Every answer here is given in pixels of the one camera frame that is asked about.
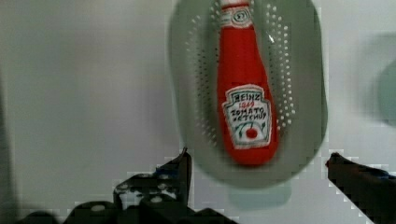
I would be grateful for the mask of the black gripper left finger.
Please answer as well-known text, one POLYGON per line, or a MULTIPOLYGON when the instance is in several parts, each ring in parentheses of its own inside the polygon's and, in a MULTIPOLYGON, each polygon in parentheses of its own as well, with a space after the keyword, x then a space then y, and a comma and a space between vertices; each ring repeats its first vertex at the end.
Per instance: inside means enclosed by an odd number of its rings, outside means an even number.
POLYGON ((191 188, 192 161, 188 149, 167 163, 157 166, 152 173, 130 176, 113 190, 113 202, 121 210, 138 206, 150 196, 166 195, 176 201, 187 203, 191 188))

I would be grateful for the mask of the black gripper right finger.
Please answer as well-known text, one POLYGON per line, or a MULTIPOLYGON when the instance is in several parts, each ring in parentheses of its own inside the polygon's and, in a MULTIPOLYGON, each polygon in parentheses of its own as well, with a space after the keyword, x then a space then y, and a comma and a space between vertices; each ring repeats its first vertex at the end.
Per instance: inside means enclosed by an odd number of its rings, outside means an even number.
POLYGON ((332 153, 325 162, 328 179, 374 224, 395 224, 395 176, 332 153))

